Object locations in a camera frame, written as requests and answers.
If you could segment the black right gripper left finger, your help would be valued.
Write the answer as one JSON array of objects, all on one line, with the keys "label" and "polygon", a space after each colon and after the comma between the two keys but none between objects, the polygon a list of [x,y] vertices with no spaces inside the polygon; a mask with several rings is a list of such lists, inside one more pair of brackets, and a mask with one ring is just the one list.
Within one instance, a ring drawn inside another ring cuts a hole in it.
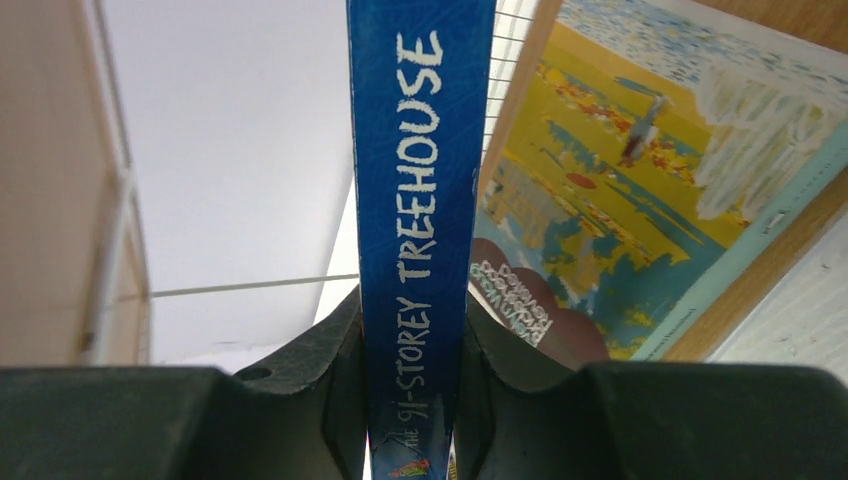
[{"label": "black right gripper left finger", "polygon": [[6,368],[5,479],[359,479],[360,294],[235,374],[213,367]]}]

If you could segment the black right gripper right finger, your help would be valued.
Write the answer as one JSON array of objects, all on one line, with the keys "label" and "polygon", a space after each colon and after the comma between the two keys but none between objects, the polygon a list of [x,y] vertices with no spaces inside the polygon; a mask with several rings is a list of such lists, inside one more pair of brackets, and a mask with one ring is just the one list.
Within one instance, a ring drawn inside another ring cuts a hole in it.
[{"label": "black right gripper right finger", "polygon": [[847,390],[802,366],[560,365],[468,302],[463,479],[843,479]]}]

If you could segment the white wire wooden shelf rack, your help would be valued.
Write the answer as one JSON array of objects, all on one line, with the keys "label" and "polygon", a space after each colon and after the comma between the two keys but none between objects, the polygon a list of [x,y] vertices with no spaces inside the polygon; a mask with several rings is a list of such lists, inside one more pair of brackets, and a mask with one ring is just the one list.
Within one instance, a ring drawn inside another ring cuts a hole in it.
[{"label": "white wire wooden shelf rack", "polygon": [[357,281],[566,365],[686,331],[847,163],[803,1],[5,1],[1,362],[220,363]]}]

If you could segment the blue 91-storey treehouse book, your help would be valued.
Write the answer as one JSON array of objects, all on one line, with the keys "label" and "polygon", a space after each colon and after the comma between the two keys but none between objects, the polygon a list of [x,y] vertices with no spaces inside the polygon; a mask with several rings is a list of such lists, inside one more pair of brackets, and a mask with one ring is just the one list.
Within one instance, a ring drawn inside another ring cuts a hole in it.
[{"label": "blue 91-storey treehouse book", "polygon": [[444,479],[496,5],[346,10],[371,475]]}]

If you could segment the yellow Brideshead Revisited book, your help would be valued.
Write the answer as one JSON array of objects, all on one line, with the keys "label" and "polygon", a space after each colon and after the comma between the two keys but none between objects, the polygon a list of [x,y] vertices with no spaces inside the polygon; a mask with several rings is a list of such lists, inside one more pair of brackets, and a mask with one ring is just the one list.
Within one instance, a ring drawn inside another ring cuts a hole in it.
[{"label": "yellow Brideshead Revisited book", "polygon": [[471,292],[559,362],[847,337],[843,1],[500,1]]}]

